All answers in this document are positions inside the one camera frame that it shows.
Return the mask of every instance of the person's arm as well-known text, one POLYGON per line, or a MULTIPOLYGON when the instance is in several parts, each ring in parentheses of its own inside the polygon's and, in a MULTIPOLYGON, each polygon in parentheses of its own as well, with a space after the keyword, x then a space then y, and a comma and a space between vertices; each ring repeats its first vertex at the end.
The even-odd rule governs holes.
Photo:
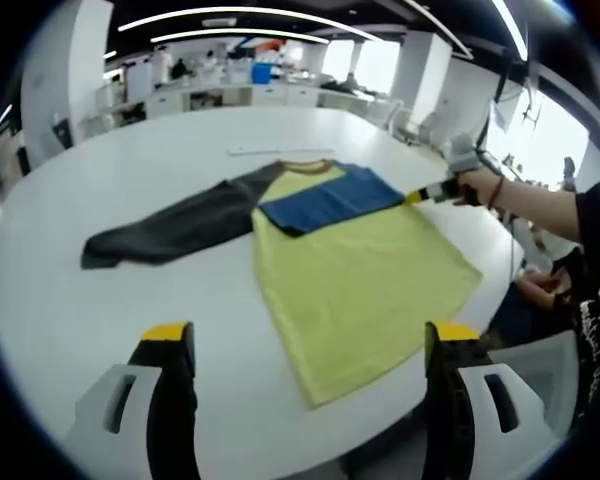
POLYGON ((522 275, 526 280, 538 285, 543 290, 553 290, 558 287, 560 280, 546 273, 528 271, 522 275))
MULTIPOLYGON (((460 175, 459 182, 475 189, 480 203, 486 205, 492 199, 501 178, 487 169, 481 169, 460 175)), ((580 242, 576 195, 572 192, 550 192, 544 188, 504 179, 492 206, 531 220, 540 228, 560 237, 580 242)))
POLYGON ((555 294, 549 293, 539 285, 522 276, 515 280, 515 284, 530 302, 536 304, 544 310, 551 310, 555 300, 555 294))

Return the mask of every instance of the yellow t-shirt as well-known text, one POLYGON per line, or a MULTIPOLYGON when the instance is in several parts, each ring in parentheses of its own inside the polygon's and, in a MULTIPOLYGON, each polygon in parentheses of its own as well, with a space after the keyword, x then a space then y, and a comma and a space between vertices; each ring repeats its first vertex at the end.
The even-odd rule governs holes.
MULTIPOLYGON (((261 202, 344 174, 324 164, 311 173, 311 165, 305 173, 285 171, 261 202)), ((415 353, 425 323, 451 318, 481 278, 406 203, 300 238, 282 233, 260 209, 252 220, 264 297, 313 407, 368 384, 415 353)))

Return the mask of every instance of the chair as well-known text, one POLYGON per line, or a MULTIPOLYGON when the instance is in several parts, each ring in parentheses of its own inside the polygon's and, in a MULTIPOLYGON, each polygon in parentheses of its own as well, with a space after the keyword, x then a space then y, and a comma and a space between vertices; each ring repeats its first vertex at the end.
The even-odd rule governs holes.
POLYGON ((492 350, 494 363, 509 365, 542 399, 545 420, 560 438, 567 436, 578 397, 578 351, 571 330, 512 348, 492 350))

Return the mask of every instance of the bracelet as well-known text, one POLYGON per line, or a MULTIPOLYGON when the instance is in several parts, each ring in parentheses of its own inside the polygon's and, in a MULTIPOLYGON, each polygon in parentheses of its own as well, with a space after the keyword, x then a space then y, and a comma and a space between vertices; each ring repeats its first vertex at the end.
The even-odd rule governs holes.
POLYGON ((504 177, 500 177, 500 180, 498 180, 498 184, 496 185, 495 190, 491 194, 491 198, 489 199, 489 203, 487 203, 487 210, 491 210, 493 208, 493 203, 498 198, 498 195, 500 195, 500 190, 502 190, 502 185, 503 184, 504 184, 504 177))

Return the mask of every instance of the dark gray sleeve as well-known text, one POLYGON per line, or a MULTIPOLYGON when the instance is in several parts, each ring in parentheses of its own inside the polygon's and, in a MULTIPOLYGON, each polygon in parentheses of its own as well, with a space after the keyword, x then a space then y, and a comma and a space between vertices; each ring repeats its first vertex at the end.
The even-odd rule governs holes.
POLYGON ((111 268, 122 260, 163 264, 252 231, 251 211, 282 173, 273 163, 186 198, 135 223, 87 240, 82 268, 111 268))

